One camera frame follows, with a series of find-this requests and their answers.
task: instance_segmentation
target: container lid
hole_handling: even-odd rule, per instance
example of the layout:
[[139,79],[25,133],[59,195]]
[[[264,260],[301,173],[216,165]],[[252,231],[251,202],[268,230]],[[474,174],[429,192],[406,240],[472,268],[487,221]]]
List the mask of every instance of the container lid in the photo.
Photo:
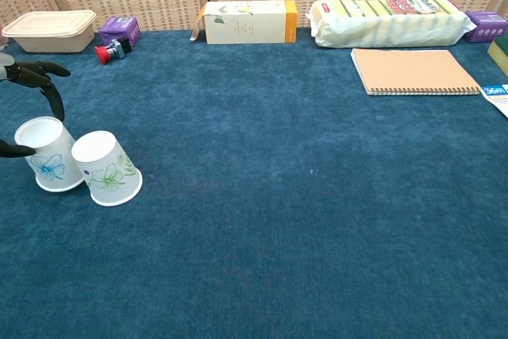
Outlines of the container lid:
[[3,27],[5,37],[73,37],[95,19],[92,10],[33,11]]

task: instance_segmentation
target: notebook spiral binding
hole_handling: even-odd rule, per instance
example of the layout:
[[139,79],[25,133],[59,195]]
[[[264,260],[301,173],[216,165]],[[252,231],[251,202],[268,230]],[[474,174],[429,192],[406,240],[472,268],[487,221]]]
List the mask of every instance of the notebook spiral binding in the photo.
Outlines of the notebook spiral binding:
[[373,88],[370,95],[472,95],[479,94],[479,89],[475,87],[465,87],[460,89],[453,87],[450,89],[436,88],[436,89],[423,89],[423,88],[409,88],[403,87],[400,89],[386,88],[381,89],[378,87]]

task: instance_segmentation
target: notebook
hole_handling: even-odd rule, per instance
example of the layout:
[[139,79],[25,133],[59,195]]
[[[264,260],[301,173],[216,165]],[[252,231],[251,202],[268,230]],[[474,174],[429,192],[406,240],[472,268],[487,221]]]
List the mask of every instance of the notebook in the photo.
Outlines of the notebook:
[[369,95],[479,94],[478,83],[447,50],[354,48],[351,57]]

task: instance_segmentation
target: small bottle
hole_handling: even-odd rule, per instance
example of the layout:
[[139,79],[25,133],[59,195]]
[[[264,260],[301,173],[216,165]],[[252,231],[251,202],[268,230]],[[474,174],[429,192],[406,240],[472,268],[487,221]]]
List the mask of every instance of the small bottle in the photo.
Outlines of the small bottle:
[[2,35],[2,26],[0,25],[0,51],[3,50],[9,43],[9,39]]

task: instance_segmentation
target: yellow sponge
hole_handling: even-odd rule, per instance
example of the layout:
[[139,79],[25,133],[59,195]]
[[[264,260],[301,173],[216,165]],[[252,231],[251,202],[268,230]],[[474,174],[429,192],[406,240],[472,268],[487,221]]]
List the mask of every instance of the yellow sponge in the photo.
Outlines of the yellow sponge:
[[487,53],[501,68],[505,75],[508,75],[508,37],[498,37],[491,42]]

